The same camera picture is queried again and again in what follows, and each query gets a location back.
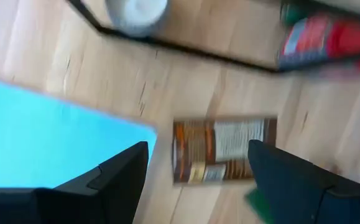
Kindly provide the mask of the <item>red-lidded patterned spice tin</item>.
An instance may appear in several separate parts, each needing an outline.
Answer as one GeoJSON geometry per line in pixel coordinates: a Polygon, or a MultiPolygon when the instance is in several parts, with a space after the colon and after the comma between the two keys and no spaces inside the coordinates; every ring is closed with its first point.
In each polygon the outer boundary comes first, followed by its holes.
{"type": "Polygon", "coordinates": [[[348,65],[360,70],[360,21],[317,14],[297,21],[279,50],[281,70],[348,65]]]}

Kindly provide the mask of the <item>green-lidded oregano jar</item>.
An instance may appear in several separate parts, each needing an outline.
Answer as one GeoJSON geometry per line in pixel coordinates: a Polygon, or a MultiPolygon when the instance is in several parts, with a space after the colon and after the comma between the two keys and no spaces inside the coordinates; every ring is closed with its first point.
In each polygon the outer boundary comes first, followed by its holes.
{"type": "Polygon", "coordinates": [[[285,27],[293,26],[311,13],[311,9],[299,2],[283,0],[280,5],[280,21],[285,27]]]}

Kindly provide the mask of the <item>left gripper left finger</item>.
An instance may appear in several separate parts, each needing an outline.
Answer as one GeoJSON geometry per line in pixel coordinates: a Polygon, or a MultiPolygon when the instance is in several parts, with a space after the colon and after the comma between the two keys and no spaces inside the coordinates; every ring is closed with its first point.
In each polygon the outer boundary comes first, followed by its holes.
{"type": "Polygon", "coordinates": [[[0,188],[0,224],[132,224],[148,161],[140,141],[53,189],[0,188]]]}

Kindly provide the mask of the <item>white-lidded spice jar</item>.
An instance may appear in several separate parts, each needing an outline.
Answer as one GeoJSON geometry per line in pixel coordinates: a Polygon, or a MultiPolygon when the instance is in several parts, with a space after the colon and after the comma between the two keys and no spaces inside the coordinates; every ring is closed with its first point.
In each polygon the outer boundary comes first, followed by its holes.
{"type": "Polygon", "coordinates": [[[161,25],[168,0],[105,0],[113,27],[131,37],[146,37],[161,25]]]}

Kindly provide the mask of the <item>wooden shelf black metal frame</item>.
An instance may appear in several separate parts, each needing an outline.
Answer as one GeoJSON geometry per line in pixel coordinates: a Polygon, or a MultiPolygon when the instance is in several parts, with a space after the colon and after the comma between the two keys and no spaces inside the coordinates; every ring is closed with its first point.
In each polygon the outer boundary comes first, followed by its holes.
{"type": "MultiPolygon", "coordinates": [[[[279,50],[291,27],[280,21],[283,0],[168,0],[159,28],[146,37],[115,29],[105,0],[67,0],[99,34],[113,39],[174,50],[266,73],[287,73],[277,65],[279,50]]],[[[360,13],[323,0],[285,0],[304,4],[309,17],[325,14],[360,21],[360,13]]]]}

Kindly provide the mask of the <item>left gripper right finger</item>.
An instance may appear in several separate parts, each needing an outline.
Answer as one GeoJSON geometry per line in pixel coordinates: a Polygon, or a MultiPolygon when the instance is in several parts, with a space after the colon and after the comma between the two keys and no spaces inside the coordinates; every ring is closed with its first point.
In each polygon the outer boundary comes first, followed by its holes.
{"type": "Polygon", "coordinates": [[[274,224],[360,224],[360,183],[258,140],[248,159],[274,224]]]}

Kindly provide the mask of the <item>light blue board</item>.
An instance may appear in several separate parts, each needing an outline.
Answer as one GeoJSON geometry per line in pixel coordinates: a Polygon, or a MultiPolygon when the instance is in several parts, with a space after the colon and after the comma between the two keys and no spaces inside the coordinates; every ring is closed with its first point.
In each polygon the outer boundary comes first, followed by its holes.
{"type": "Polygon", "coordinates": [[[155,130],[0,82],[0,188],[54,188],[155,130]]]}

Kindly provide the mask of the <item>orange taco seasoning packet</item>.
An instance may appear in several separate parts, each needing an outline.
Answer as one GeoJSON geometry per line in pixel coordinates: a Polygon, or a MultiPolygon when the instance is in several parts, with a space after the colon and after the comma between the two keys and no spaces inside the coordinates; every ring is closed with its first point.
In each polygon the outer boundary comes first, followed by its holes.
{"type": "Polygon", "coordinates": [[[181,118],[173,122],[174,184],[216,184],[253,178],[250,140],[275,145],[274,115],[181,118]]]}

